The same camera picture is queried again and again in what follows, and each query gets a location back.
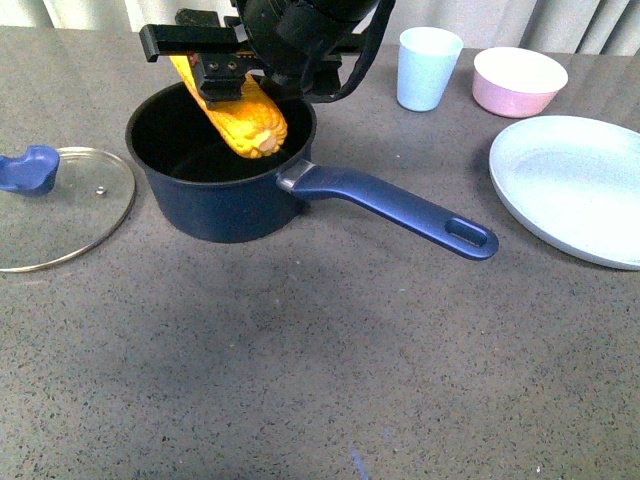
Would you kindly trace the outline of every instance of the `handle hole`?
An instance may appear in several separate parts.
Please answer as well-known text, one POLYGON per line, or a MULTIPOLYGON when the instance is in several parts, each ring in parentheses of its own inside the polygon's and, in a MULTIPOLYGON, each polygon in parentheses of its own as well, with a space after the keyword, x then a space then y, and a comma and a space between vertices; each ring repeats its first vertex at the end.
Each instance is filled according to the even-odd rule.
POLYGON ((488 240, 484 231, 460 218, 448 220, 444 229, 449 235, 458 237, 474 247, 482 247, 488 240))

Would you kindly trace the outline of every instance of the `light blue plate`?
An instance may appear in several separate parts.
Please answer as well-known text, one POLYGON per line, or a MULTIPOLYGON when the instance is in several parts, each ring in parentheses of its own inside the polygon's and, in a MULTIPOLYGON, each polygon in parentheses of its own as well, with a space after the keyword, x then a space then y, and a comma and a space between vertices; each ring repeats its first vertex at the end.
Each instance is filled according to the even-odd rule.
POLYGON ((583 260, 640 270, 640 134, 535 117, 496 137, 489 164, 498 196, 533 234, 583 260))

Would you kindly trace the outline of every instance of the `plastic cup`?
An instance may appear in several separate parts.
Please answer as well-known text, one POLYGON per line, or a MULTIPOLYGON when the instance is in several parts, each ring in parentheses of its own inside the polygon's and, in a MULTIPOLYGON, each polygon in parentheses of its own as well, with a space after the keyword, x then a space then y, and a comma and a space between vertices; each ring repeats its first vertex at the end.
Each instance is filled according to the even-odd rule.
POLYGON ((463 42, 455 33, 416 27, 400 35, 398 103, 426 112, 438 106, 456 66, 463 42))

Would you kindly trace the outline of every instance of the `saucepan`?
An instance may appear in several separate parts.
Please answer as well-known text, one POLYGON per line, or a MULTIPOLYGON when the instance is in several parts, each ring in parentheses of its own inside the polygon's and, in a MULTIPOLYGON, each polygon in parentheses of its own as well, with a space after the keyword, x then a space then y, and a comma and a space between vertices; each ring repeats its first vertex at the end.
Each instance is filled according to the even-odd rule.
POLYGON ((289 130, 279 152, 237 156, 182 83, 146 100, 131 116, 126 141, 165 218, 182 232, 218 243, 269 235, 308 202, 341 198, 462 257, 483 260, 498 249, 485 227, 361 171, 311 163, 312 106, 278 103, 289 130))

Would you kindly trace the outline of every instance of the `yellow corn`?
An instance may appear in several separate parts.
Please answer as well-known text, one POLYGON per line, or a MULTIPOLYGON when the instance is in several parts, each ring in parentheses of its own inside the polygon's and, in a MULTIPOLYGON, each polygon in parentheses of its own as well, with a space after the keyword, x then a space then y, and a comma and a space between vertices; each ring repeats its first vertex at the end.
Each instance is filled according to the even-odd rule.
POLYGON ((287 122, 251 75, 247 74, 242 85, 240 100, 217 102, 209 108, 198 94, 188 58, 170 58, 193 98, 234 152, 244 158, 260 158, 280 150, 287 136, 287 122))

